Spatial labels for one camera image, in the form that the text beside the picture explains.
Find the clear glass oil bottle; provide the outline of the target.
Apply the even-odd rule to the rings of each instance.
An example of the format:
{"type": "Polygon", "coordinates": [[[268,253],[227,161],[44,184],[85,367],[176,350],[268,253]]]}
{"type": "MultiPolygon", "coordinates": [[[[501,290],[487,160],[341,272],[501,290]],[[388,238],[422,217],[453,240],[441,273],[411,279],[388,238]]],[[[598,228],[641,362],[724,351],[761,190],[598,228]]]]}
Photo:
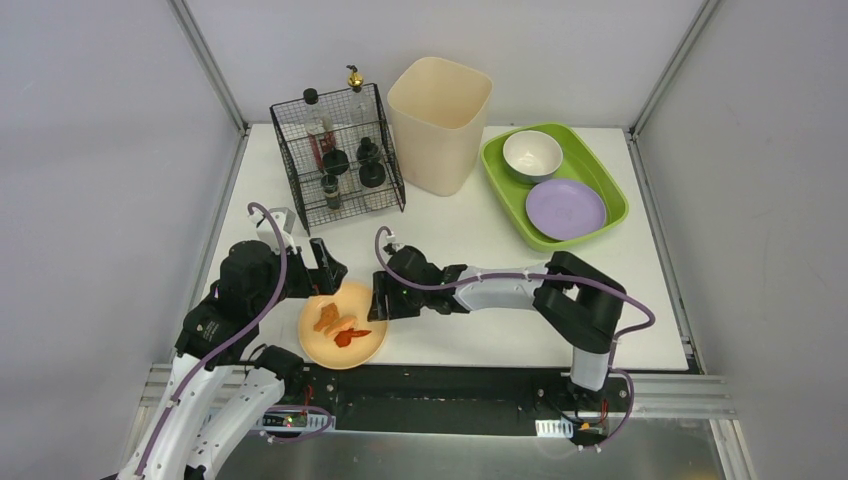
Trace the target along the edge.
{"type": "Polygon", "coordinates": [[[374,104],[364,88],[364,77],[355,65],[346,66],[349,70],[347,84],[350,87],[348,111],[351,126],[355,129],[359,139],[368,137],[369,130],[374,122],[378,120],[374,110],[374,104]]]}

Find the red label sauce bottle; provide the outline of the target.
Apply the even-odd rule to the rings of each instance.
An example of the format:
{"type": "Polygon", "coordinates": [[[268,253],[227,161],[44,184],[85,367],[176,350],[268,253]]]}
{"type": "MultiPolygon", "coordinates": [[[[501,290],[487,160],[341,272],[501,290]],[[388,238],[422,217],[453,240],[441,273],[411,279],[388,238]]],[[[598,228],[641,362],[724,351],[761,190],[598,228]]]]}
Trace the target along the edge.
{"type": "Polygon", "coordinates": [[[316,166],[324,169],[324,156],[336,148],[335,127],[328,111],[320,103],[320,96],[314,88],[303,91],[306,104],[304,129],[312,149],[316,166]]]}

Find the small pepper shaker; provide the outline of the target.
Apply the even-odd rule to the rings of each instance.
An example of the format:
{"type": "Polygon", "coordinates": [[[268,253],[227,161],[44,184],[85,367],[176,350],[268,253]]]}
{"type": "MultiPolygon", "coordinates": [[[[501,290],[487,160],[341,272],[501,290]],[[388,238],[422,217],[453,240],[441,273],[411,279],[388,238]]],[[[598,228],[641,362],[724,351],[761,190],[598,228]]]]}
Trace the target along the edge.
{"type": "Polygon", "coordinates": [[[340,197],[340,184],[335,175],[324,174],[321,178],[321,188],[324,194],[327,208],[333,211],[338,211],[342,207],[340,197]]]}

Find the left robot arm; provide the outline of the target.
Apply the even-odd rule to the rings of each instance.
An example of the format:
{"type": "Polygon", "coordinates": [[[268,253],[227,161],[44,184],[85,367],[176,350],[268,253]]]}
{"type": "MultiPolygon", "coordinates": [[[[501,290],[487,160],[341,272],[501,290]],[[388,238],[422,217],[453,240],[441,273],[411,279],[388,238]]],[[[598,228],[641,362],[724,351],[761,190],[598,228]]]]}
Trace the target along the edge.
{"type": "Polygon", "coordinates": [[[215,416],[209,414],[273,307],[286,299],[332,295],[340,289],[346,266],[331,256],[322,239],[310,239],[309,246],[314,268],[305,266],[295,246],[276,249],[248,240],[230,248],[209,294],[183,321],[155,417],[117,478],[213,479],[241,439],[283,398],[303,360],[267,346],[235,397],[215,416]]]}

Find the white bowl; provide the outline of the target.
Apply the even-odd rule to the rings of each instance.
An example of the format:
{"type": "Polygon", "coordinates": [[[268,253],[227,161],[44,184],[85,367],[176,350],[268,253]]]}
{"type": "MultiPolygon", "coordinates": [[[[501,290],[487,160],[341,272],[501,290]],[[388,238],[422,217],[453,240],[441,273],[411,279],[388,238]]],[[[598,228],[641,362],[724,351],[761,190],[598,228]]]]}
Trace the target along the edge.
{"type": "Polygon", "coordinates": [[[502,147],[507,171],[523,184],[539,184],[550,180],[562,166],[564,152],[550,135],[536,130],[522,130],[509,135],[502,147]]]}

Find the glossy lid spice jar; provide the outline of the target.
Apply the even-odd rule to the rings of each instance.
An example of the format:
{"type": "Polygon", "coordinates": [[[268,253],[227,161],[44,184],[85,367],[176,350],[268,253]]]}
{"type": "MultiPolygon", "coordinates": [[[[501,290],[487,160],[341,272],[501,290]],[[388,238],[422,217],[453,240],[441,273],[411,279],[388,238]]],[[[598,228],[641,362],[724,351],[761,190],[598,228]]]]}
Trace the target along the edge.
{"type": "Polygon", "coordinates": [[[360,165],[379,163],[381,158],[382,153],[379,145],[368,136],[362,137],[356,151],[358,163],[360,165]]]}

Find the orange plate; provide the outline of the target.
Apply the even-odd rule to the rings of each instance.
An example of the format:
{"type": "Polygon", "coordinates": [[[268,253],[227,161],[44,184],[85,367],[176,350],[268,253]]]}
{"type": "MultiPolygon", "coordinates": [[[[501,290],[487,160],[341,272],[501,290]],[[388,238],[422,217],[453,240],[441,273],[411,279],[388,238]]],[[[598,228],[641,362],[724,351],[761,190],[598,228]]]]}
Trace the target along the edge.
{"type": "Polygon", "coordinates": [[[388,323],[367,320],[371,297],[370,287],[345,281],[336,294],[307,301],[300,312],[298,337],[301,347],[313,362],[329,369],[346,370],[360,366],[376,355],[387,337],[388,323]],[[324,336],[325,329],[314,331],[313,325],[319,319],[321,307],[329,303],[336,304],[340,318],[347,315],[358,318],[354,329],[371,330],[372,333],[354,339],[348,347],[339,348],[334,339],[324,336]]]}

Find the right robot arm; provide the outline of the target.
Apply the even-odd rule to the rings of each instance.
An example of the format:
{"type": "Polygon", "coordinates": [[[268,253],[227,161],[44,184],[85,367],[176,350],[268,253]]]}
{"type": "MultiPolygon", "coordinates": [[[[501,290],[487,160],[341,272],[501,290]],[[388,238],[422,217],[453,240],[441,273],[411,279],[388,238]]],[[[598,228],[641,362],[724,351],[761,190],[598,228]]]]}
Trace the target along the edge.
{"type": "Polygon", "coordinates": [[[429,262],[412,246],[387,246],[389,260],[372,277],[371,321],[484,309],[533,311],[572,347],[570,382],[599,391],[608,376],[613,335],[626,291],[611,277],[570,252],[559,251],[524,269],[490,270],[429,262]]]}

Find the black lid seasoning jar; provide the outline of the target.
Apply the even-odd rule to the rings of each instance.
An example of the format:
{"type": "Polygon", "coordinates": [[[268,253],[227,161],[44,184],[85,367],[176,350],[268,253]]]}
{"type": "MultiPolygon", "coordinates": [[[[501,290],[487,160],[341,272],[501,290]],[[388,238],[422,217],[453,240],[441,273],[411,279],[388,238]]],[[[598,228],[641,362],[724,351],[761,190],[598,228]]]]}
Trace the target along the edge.
{"type": "Polygon", "coordinates": [[[322,156],[323,172],[339,177],[349,170],[350,162],[344,150],[334,148],[322,156]]]}

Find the purple plate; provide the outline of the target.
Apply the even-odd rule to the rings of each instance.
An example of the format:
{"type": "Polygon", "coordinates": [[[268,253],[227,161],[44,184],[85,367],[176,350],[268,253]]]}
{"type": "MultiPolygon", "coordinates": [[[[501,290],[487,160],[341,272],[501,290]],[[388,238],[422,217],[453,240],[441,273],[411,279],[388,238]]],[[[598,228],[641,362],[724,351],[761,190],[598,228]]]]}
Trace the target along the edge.
{"type": "Polygon", "coordinates": [[[600,230],[606,206],[588,185],[571,179],[551,179],[534,186],[525,200],[533,227],[554,240],[567,241],[600,230]]]}

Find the black lid spice jar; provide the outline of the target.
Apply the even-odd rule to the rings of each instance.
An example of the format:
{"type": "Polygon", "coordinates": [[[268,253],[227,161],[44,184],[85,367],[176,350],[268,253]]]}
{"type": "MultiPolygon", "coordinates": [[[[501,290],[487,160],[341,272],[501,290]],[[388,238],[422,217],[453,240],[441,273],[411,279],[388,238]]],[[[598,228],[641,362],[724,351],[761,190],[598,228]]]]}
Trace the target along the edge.
{"type": "Polygon", "coordinates": [[[365,195],[374,194],[383,188],[386,182],[386,171],[378,161],[368,161],[360,165],[358,170],[362,192],[365,195]]]}

